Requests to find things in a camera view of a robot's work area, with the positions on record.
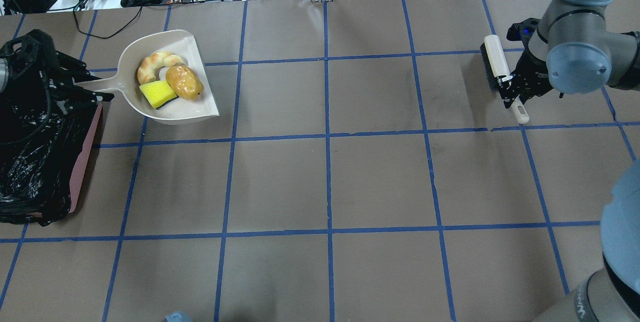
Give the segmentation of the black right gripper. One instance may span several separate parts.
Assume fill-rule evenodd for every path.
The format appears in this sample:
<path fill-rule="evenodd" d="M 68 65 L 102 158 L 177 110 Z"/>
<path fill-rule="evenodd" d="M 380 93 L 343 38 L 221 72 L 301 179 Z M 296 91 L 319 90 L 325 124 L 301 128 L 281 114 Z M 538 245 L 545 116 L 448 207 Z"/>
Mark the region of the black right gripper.
<path fill-rule="evenodd" d="M 523 51 L 515 69 L 497 76 L 498 92 L 503 105 L 509 109 L 517 100 L 525 104 L 534 96 L 541 97 L 553 90 L 546 62 Z"/>

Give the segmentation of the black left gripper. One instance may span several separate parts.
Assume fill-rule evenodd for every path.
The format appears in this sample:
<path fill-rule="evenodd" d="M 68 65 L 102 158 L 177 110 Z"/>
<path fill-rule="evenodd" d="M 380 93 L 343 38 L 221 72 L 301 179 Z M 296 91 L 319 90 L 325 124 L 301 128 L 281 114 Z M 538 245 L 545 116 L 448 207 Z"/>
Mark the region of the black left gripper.
<path fill-rule="evenodd" d="M 83 88 L 80 83 L 98 77 L 86 63 L 57 51 L 42 30 L 9 40 L 1 49 L 2 128 L 44 128 L 59 116 L 74 117 L 114 99 L 112 93 Z"/>

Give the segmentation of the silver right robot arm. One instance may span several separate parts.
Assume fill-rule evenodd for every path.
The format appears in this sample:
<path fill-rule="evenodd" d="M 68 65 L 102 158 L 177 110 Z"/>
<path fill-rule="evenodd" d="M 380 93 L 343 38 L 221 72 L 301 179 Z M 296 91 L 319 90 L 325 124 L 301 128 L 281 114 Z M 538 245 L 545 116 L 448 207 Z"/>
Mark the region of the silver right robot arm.
<path fill-rule="evenodd" d="M 606 28 L 613 0 L 551 0 L 541 19 L 515 22 L 510 41 L 525 47 L 509 71 L 502 46 L 486 37 L 481 46 L 487 78 L 505 108 L 555 89 L 587 94 L 604 86 L 639 89 L 639 33 Z M 535 318 L 537 322 L 637 322 L 639 320 L 639 163 L 611 190 L 601 214 L 603 268 Z"/>

